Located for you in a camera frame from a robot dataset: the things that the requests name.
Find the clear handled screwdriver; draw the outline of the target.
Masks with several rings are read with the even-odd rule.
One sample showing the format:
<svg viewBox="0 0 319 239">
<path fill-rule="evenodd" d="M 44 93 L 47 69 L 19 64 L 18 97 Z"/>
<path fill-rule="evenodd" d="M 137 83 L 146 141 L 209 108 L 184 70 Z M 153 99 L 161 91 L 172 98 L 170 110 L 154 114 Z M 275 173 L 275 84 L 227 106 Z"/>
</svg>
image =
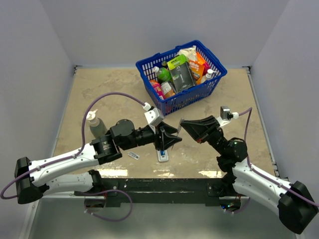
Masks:
<svg viewBox="0 0 319 239">
<path fill-rule="evenodd" d="M 181 118 L 180 121 L 179 121 L 179 124 L 178 124 L 178 127 L 177 127 L 177 132 L 176 132 L 176 135 L 179 135 L 180 131 L 181 131 L 181 123 L 184 121 L 184 118 Z"/>
</svg>

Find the white remote control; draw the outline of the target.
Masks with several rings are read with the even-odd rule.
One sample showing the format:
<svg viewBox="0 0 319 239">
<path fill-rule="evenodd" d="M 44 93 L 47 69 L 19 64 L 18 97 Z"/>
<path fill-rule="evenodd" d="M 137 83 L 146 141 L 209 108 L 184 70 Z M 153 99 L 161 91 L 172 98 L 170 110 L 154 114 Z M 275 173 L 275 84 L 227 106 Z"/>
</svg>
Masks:
<svg viewBox="0 0 319 239">
<path fill-rule="evenodd" d="M 168 157 L 168 151 L 167 150 L 158 150 L 157 151 L 157 155 L 158 155 L 158 162 L 159 163 L 168 162 L 169 157 Z"/>
</svg>

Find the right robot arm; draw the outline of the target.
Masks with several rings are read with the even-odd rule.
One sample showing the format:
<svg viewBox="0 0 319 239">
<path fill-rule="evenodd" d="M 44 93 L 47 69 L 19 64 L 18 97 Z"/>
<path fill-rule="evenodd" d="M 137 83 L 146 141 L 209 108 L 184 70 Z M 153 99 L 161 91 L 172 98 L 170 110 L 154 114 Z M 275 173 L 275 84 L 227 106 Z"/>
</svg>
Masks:
<svg viewBox="0 0 319 239">
<path fill-rule="evenodd" d="M 273 211 L 290 231 L 302 234 L 319 212 L 305 184 L 277 178 L 251 164 L 246 142 L 236 137 L 227 140 L 219 123 L 209 116 L 182 120 L 180 125 L 196 142 L 207 142 L 219 153 L 218 166 L 230 177 L 222 183 L 226 195 L 253 199 Z"/>
</svg>

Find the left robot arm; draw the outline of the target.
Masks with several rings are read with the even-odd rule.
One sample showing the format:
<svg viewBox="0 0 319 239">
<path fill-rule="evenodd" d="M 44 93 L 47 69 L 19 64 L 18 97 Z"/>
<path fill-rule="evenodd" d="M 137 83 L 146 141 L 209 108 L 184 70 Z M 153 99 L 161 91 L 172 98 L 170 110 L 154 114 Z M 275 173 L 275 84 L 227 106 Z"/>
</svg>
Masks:
<svg viewBox="0 0 319 239">
<path fill-rule="evenodd" d="M 176 132 L 176 128 L 164 122 L 155 127 L 147 125 L 135 129 L 132 121 L 122 119 L 105 135 L 74 151 L 43 160 L 20 158 L 14 172 L 17 202 L 28 204 L 44 195 L 66 191 L 99 195 L 103 191 L 99 173 L 70 175 L 70 172 L 115 161 L 122 157 L 122 150 L 150 143 L 158 151 L 166 150 L 182 141 Z"/>
</svg>

